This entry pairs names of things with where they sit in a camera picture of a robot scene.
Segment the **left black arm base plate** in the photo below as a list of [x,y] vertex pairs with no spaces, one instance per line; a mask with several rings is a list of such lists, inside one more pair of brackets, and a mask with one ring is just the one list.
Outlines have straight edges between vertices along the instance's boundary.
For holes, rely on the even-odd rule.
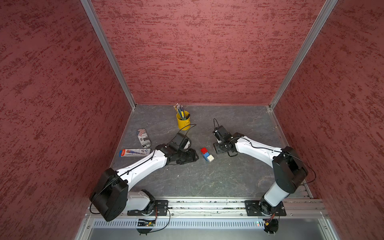
[[152,200],[149,204],[144,208],[144,210],[131,210],[127,211],[128,216],[136,216],[136,217],[150,217],[155,218],[159,216],[166,216],[168,214],[168,200]]

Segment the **white lego brick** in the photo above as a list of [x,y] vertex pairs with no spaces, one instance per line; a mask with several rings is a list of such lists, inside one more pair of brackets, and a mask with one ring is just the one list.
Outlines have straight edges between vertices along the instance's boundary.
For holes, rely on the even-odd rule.
[[212,155],[207,156],[207,160],[209,162],[212,162],[215,158]]

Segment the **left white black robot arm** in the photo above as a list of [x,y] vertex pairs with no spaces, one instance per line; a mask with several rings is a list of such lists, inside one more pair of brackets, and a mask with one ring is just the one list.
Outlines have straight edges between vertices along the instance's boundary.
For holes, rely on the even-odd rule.
[[152,172],[170,163],[183,165],[198,159],[194,149],[174,150],[166,144],[158,145],[151,154],[126,168],[105,170],[90,195],[91,206],[106,222],[114,220],[124,210],[151,209],[154,197],[146,190],[131,192],[131,189]]

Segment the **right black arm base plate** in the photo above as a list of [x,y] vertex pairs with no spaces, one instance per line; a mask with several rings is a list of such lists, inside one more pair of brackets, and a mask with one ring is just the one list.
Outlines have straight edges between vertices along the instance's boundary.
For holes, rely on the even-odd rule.
[[283,202],[278,203],[277,206],[273,207],[266,201],[245,201],[245,209],[248,217],[285,217],[287,215]]

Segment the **long blue lego brick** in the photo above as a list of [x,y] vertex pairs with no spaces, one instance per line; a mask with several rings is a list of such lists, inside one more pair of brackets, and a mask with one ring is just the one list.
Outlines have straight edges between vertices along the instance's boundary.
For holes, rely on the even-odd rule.
[[207,162],[209,162],[209,161],[207,160],[207,156],[209,156],[209,155],[210,155],[209,153],[203,155],[204,159],[205,159]]

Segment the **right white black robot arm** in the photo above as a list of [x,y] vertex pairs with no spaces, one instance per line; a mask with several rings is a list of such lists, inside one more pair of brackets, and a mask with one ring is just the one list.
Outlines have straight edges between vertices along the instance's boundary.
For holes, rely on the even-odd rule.
[[217,139],[214,143],[217,154],[230,152],[245,154],[273,169],[275,182],[259,202],[261,214],[264,216],[277,213],[281,202],[295,193],[308,176],[308,169],[291,147],[283,149],[271,147],[239,133],[231,135],[227,131],[221,133],[219,130],[214,130],[213,134]]

